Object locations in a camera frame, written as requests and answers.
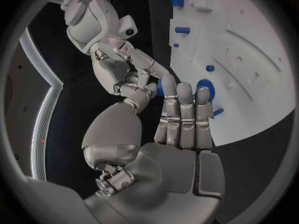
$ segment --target dark background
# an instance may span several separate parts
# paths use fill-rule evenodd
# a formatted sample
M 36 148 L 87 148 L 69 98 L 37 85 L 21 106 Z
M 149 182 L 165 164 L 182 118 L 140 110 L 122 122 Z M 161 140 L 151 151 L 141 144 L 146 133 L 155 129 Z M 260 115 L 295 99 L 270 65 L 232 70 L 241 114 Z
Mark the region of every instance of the dark background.
M 277 2 L 292 22 L 298 25 L 298 0 Z M 139 33 L 130 42 L 161 64 L 169 66 L 170 0 L 111 0 L 111 3 L 120 17 L 130 14 L 135 19 Z M 106 94 L 93 75 L 90 58 L 75 49 L 65 29 L 63 12 L 55 4 L 48 4 L 30 26 L 41 53 L 64 82 L 64 90 L 50 124 L 46 168 L 49 181 L 73 188 L 85 198 L 96 190 L 94 179 L 98 173 L 87 167 L 80 148 L 81 140 L 91 121 L 105 108 L 123 98 Z M 155 98 L 140 115 L 143 143 L 152 141 L 161 103 L 161 98 Z M 292 119 L 293 114 L 241 143 L 214 149 L 222 159 L 227 182 L 224 205 L 217 215 L 218 222 L 226 223 L 243 211 L 267 186 L 283 157 Z M 299 197 L 298 184 L 297 176 L 263 224 L 297 221 L 298 208 L 293 203 Z M 0 215 L 12 223 L 33 222 L 20 208 L 3 179 L 0 179 Z

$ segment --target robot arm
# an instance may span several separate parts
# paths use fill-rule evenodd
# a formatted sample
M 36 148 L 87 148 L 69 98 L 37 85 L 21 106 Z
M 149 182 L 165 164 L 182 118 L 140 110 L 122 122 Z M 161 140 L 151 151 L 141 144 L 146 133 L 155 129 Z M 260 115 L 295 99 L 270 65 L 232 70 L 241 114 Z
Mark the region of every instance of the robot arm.
M 119 19 L 106 0 L 63 0 L 61 9 L 69 39 L 91 56 L 95 76 L 107 92 L 129 97 L 141 90 L 149 98 L 156 95 L 149 77 L 162 78 L 168 70 L 126 41 L 138 32 L 131 16 Z M 129 64 L 138 72 L 131 72 Z

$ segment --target humanoid robot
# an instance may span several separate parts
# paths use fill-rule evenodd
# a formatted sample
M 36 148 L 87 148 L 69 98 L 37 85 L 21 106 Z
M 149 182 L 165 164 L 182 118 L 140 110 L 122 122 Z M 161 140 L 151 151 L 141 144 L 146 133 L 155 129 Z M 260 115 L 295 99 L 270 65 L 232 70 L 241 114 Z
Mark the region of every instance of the humanoid robot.
M 138 32 L 133 18 L 119 19 L 108 1 L 62 0 L 61 9 L 69 39 L 91 56 L 98 81 L 126 97 L 99 114 L 83 139 L 87 164 L 101 172 L 99 191 L 87 201 L 94 215 L 103 223 L 209 221 L 224 194 L 221 161 L 211 152 L 209 89 L 199 87 L 193 99 L 190 84 L 177 85 L 166 68 L 135 49 L 127 41 Z M 137 115 L 157 93 L 150 76 L 162 79 L 165 99 L 154 142 L 141 147 Z M 206 215 L 198 217 L 199 209 Z M 166 218 L 167 212 L 175 213 Z

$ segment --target curved white surface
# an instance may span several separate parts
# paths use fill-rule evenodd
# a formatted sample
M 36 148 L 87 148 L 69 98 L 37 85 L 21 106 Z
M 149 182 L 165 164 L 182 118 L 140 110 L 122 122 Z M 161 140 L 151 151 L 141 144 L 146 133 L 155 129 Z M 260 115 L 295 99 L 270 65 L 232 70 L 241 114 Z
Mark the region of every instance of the curved white surface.
M 190 27 L 189 34 L 175 27 Z M 171 68 L 181 81 L 209 79 L 215 87 L 210 120 L 216 146 L 273 126 L 296 106 L 286 51 L 271 23 L 250 0 L 184 0 L 173 8 Z M 214 65 L 214 72 L 205 67 Z

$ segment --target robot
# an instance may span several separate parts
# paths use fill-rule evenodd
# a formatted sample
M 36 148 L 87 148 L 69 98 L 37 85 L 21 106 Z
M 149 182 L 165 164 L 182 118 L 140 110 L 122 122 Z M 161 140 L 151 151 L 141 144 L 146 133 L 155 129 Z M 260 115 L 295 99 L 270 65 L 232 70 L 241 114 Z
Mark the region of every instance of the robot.
M 135 22 L 129 15 L 119 19 L 108 1 L 62 0 L 61 9 L 68 38 L 90 55 L 100 84 L 111 95 L 125 97 L 99 114 L 83 138 L 87 164 L 101 172 L 96 180 L 99 191 L 87 200 L 94 215 L 104 223 L 127 223 L 128 216 L 145 218 L 138 205 L 123 205 L 128 198 L 132 205 L 142 203 L 148 208 L 147 215 L 160 217 L 153 223 L 181 223 L 181 217 L 173 219 L 175 215 L 161 219 L 161 214 L 181 199 L 188 199 L 194 207 L 209 203 L 214 211 L 224 194 L 224 176 L 219 157 L 211 152 L 209 89 L 199 87 L 193 96 L 190 84 L 177 85 L 166 68 L 127 41 L 138 32 Z M 157 85 L 148 84 L 150 76 L 161 79 L 164 105 L 154 142 L 141 147 L 142 126 L 137 115 L 157 94 Z M 209 180 L 202 160 L 208 160 L 217 180 Z M 206 183 L 217 182 L 216 187 L 204 187 L 204 179 Z M 111 210 L 96 208 L 103 203 L 128 218 L 115 214 L 111 220 L 107 214 Z M 185 213 L 197 215 L 197 209 Z

